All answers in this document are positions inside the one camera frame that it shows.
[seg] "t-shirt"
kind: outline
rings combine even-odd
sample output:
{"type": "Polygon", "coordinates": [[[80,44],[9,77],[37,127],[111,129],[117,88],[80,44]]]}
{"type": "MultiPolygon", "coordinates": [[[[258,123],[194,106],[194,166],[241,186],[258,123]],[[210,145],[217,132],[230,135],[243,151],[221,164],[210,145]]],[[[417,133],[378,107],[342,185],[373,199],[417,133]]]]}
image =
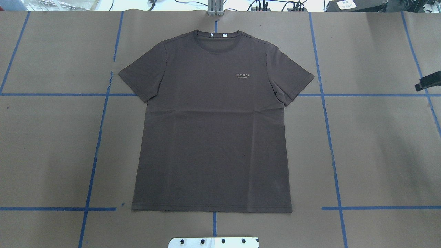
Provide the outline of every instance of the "t-shirt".
{"type": "Polygon", "coordinates": [[[194,30],[118,75],[147,102],[132,210],[292,212],[284,108],[314,76],[277,46],[194,30]]]}

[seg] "white mounting plate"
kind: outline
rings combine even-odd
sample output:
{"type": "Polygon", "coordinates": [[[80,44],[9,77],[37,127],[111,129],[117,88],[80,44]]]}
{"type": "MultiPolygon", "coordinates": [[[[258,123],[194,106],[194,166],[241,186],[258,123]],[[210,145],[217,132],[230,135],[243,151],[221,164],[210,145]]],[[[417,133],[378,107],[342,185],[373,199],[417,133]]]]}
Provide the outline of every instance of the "white mounting plate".
{"type": "Polygon", "coordinates": [[[256,237],[173,238],[168,248],[259,248],[256,237]]]}

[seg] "black connector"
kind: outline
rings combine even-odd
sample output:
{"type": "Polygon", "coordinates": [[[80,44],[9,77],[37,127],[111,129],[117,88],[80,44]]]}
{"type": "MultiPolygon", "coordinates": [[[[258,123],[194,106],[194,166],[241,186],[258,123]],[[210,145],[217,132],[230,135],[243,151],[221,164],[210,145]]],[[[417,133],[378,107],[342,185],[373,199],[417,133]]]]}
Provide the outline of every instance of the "black connector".
{"type": "Polygon", "coordinates": [[[441,86],[441,71],[420,78],[419,83],[415,84],[415,89],[420,91],[434,86],[441,86]]]}

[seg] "white tag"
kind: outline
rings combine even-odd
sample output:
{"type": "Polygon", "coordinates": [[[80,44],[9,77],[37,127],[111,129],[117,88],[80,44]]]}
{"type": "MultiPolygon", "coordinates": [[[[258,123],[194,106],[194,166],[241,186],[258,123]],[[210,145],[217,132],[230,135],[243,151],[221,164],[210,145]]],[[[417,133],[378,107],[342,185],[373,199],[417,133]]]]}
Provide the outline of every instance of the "white tag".
{"type": "Polygon", "coordinates": [[[340,1],[337,2],[337,5],[340,9],[352,9],[357,7],[353,0],[340,1]]]}

